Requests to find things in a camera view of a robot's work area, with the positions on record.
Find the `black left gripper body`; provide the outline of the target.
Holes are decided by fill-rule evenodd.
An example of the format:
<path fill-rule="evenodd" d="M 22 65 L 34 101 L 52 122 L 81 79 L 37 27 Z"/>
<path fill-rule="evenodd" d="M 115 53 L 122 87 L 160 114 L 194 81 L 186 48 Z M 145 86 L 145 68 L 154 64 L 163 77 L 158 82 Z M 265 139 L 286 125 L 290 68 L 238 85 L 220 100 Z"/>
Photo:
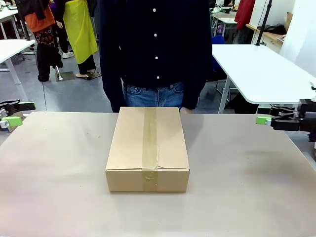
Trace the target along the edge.
<path fill-rule="evenodd" d="M 10 100 L 4 101 L 0 103 L 0 109 L 4 109 L 7 116 L 11 116 L 12 114 L 18 112 L 18 104 L 20 100 Z"/>

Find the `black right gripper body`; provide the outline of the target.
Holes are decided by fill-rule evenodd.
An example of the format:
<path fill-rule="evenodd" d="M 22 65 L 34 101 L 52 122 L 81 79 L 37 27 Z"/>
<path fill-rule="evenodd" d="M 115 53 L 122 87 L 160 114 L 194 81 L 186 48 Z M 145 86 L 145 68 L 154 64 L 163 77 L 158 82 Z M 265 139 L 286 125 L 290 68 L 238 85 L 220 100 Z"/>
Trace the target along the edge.
<path fill-rule="evenodd" d="M 316 103 L 311 99 L 300 99 L 297 107 L 296 131 L 316 131 Z"/>

